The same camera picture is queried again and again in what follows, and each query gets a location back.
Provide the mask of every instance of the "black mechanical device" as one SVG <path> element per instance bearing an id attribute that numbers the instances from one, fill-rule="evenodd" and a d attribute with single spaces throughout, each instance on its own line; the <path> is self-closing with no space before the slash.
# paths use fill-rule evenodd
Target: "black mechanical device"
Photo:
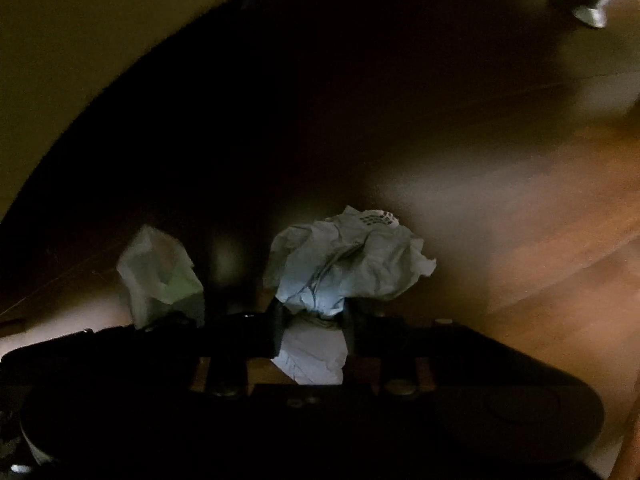
<path id="1" fill-rule="evenodd" d="M 598 395 L 452 320 L 412 328 L 348 303 L 339 322 L 350 354 L 380 360 L 379 393 L 258 384 L 248 395 L 246 360 L 276 356 L 286 321 L 273 301 L 204 329 L 169 316 L 5 355 L 2 390 L 19 392 L 33 475 L 597 478 L 581 459 L 604 420 Z M 189 390 L 201 356 L 211 357 L 205 393 Z M 417 358 L 433 391 L 420 392 Z"/>

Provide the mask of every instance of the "white object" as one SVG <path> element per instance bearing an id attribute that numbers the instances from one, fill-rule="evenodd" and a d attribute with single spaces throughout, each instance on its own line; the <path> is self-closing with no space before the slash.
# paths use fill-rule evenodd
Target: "white object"
<path id="1" fill-rule="evenodd" d="M 421 254 L 422 245 L 391 213 L 347 206 L 338 216 L 278 234 L 264 284 L 277 288 L 293 313 L 331 317 L 343 310 L 344 298 L 392 300 L 429 276 L 436 262 Z"/>
<path id="2" fill-rule="evenodd" d="M 136 328 L 176 311 L 194 319 L 198 327 L 204 324 L 204 288 L 177 239 L 144 225 L 116 268 L 129 290 Z"/>
<path id="3" fill-rule="evenodd" d="M 342 330 L 296 316 L 284 331 L 280 354 L 271 361 L 298 384 L 342 384 L 347 354 Z"/>

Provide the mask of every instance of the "wooden floor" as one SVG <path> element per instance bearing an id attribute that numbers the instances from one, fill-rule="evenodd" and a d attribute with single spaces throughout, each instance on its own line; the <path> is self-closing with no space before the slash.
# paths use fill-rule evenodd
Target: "wooden floor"
<path id="1" fill-rule="evenodd" d="M 604 30 L 546 0 L 247 12 L 291 60 L 296 137 L 267 139 L 284 180 L 257 184 L 273 202 L 238 215 L 267 226 L 267 247 L 346 204 L 395 213 L 438 268 L 389 312 L 453 317 L 587 381 L 606 405 L 590 461 L 606 474 L 640 370 L 640 0 L 612 0 Z M 255 243 L 242 232 L 220 236 Z M 111 251 L 22 300 L 29 328 L 0 353 L 128 322 Z"/>

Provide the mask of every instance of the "yellow wall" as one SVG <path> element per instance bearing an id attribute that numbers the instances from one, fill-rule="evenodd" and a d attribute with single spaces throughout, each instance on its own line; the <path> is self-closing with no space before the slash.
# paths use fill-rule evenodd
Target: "yellow wall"
<path id="1" fill-rule="evenodd" d="M 0 219 L 103 88 L 222 1 L 0 0 Z"/>

